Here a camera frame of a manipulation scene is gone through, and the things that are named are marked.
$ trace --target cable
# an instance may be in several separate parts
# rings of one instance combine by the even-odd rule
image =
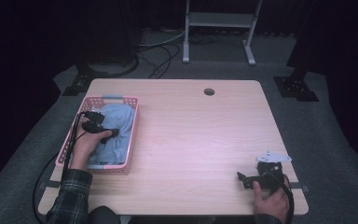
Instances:
[[[120,72],[120,73],[113,73],[113,74],[106,74],[106,75],[102,75],[102,74],[98,74],[95,78],[114,78],[114,77],[122,77],[124,75],[127,75],[133,71],[135,71],[136,68],[138,68],[139,65],[139,58],[138,56],[135,54],[135,63],[134,65],[128,69],[127,71],[124,72]]]
[[[155,63],[151,63],[148,59],[146,59],[146,57],[144,56],[144,54],[142,52],[139,52],[139,54],[141,54],[140,56],[138,56],[140,59],[144,60],[148,65],[153,67],[153,71],[155,69],[157,69],[158,65],[156,65]]]
[[[77,141],[81,136],[83,136],[85,133],[87,133],[87,132],[85,131],[85,132],[83,132],[81,135],[79,135],[78,138],[76,139],[76,141]]]
[[[295,212],[295,199],[293,198],[292,187],[290,187],[289,179],[286,175],[284,175],[284,178],[287,180],[287,183],[289,183],[289,188],[287,188],[286,185],[284,185],[284,183],[282,183],[278,179],[278,177],[276,177],[272,172],[270,172],[268,169],[266,169],[266,172],[279,183],[279,185],[287,195],[287,198],[289,200],[289,210],[287,211],[286,224],[290,224],[293,220],[293,214]]]
[[[149,78],[152,78],[153,76],[155,76],[155,78],[161,78],[167,72],[168,68],[170,67],[172,58],[174,58],[180,52],[180,48],[178,46],[176,46],[174,44],[168,44],[168,45],[176,47],[176,52],[172,55],[170,53],[170,51],[168,49],[166,49],[165,47],[158,46],[158,48],[164,49],[168,53],[169,58],[166,61],[164,61],[163,63],[161,63],[159,66],[155,67],[153,72],[149,75]],[[165,63],[168,63],[168,65],[165,67],[164,71],[158,76],[159,68],[162,67]]]
[[[55,159],[57,158],[57,156],[59,155],[60,152],[57,152],[53,157],[51,157],[50,160],[48,160],[48,162],[45,164],[45,166],[43,167],[42,169],[42,172],[40,172],[39,174],[39,177],[37,178],[35,184],[34,184],[34,190],[33,190],[33,194],[32,194],[32,208],[33,208],[33,212],[34,212],[34,217],[36,218],[36,220],[43,224],[43,221],[40,220],[39,218],[39,215],[38,215],[38,212],[36,211],[36,208],[35,208],[35,196],[36,196],[36,189],[37,189],[37,186],[39,185],[39,182],[40,182],[40,178],[42,177],[42,174],[45,173],[46,169],[48,168],[48,166],[50,165],[50,163]]]
[[[215,40],[213,40],[209,35],[192,35],[190,37],[190,39],[188,40],[188,42],[190,42],[191,44],[194,44],[194,45],[201,45],[201,46],[204,46],[204,45],[209,45],[209,44],[212,44],[212,43],[216,43],[220,40],[220,37],[218,35],[213,35],[214,37],[216,37]]]
[[[84,114],[85,114],[85,112],[80,112],[76,115],[76,118],[74,121],[74,127],[72,128],[72,132],[71,132],[71,138],[69,140],[68,149],[66,151],[65,161],[64,161],[64,164],[62,167],[61,182],[63,181],[63,179],[66,175],[66,171],[68,170],[68,166],[69,166],[69,160],[71,160],[72,151],[74,150],[74,146],[76,143],[76,136],[77,136],[77,127],[78,127],[78,124],[80,121],[80,117]]]
[[[173,42],[174,40],[180,38],[181,36],[183,36],[185,34],[185,32],[183,31],[181,34],[179,35],[176,35],[168,40],[165,40],[161,43],[157,43],[157,44],[150,44],[150,45],[139,45],[139,47],[158,47],[158,46],[161,46],[161,45],[165,45],[165,44],[168,44],[168,43],[171,43]]]

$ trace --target wooden table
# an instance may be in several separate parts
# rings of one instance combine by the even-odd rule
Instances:
[[[206,95],[205,89],[214,95]],[[257,175],[255,157],[287,155],[264,92],[256,81],[95,79],[87,95],[139,98],[139,126],[129,175],[94,175],[89,210],[120,215],[251,215],[253,192],[237,172]],[[283,171],[297,182],[291,162]],[[56,167],[51,180],[59,181]],[[308,212],[293,189],[296,215]],[[39,212],[53,205],[47,188]]]

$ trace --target plastic basket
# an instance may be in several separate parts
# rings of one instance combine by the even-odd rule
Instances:
[[[139,118],[138,98],[132,96],[117,96],[117,95],[88,96],[83,99],[83,102],[80,108],[78,109],[77,113],[80,113],[82,111],[91,111],[94,109],[100,109],[104,105],[108,105],[108,104],[126,104],[126,105],[130,105],[132,108],[135,109],[135,116],[133,118],[133,123],[131,128],[131,137],[130,137],[130,143],[127,152],[127,158],[123,164],[89,165],[89,171],[97,175],[127,175],[130,172],[131,155],[133,152],[133,144],[136,135],[138,118]],[[67,156],[66,152],[69,147],[71,130],[66,135],[65,142],[63,143],[59,156],[56,159],[56,165],[59,167],[63,167],[65,158]]]

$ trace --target hand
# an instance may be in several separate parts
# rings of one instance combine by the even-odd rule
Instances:
[[[255,193],[255,215],[267,214],[278,218],[282,223],[286,223],[287,212],[289,211],[289,199],[282,188],[279,188],[269,197],[264,199],[261,195],[261,188],[258,182],[253,183]]]
[[[101,139],[112,135],[112,131],[104,131],[101,133],[85,133],[81,127],[81,123],[77,129],[77,140],[74,146],[73,158],[70,169],[87,171],[87,163],[92,152],[98,146]]]

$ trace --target sleeve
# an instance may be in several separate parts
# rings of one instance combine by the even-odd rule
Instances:
[[[91,181],[92,174],[69,169],[55,203],[47,213],[47,223],[88,223]]]
[[[258,214],[255,215],[256,224],[282,224],[282,222],[274,216],[267,214]]]

